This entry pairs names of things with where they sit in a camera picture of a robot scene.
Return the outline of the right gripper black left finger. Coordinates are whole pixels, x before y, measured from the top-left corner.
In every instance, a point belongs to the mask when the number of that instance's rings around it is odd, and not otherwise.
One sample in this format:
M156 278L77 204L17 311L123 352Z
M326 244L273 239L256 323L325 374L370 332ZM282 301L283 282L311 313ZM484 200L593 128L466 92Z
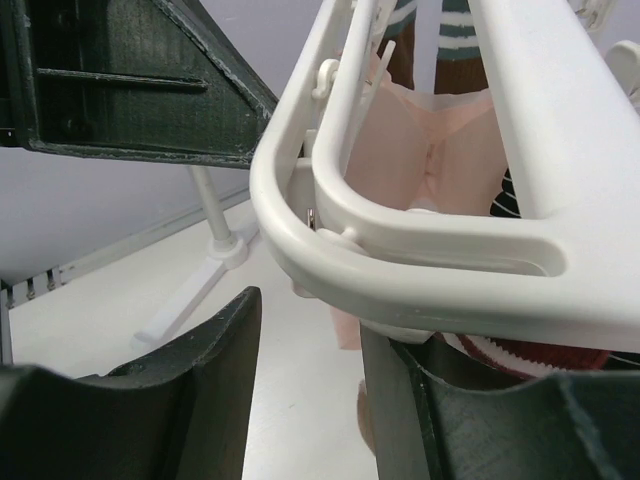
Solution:
M201 325L104 376L1 370L5 479L238 479L262 297L248 287Z

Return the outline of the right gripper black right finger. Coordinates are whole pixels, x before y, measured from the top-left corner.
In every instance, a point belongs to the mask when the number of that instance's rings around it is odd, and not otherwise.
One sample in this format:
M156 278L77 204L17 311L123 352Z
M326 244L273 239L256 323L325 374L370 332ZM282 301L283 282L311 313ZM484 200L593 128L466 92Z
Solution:
M444 342L361 332L382 479L635 479L639 358L520 381Z

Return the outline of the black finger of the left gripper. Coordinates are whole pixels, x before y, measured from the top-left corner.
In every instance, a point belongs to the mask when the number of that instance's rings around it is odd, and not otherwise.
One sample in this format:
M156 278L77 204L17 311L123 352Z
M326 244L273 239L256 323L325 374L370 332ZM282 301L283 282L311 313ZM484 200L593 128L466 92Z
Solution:
M1 143L249 167L277 99L198 1L5 1Z

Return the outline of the white plastic clip hanger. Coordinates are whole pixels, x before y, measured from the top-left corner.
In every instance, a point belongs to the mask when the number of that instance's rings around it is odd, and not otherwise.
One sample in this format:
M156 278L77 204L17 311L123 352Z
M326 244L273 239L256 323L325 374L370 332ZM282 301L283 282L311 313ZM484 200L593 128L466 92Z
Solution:
M475 1L489 86L432 96L325 1L254 155L264 241L388 331L639 348L639 117L565 1Z

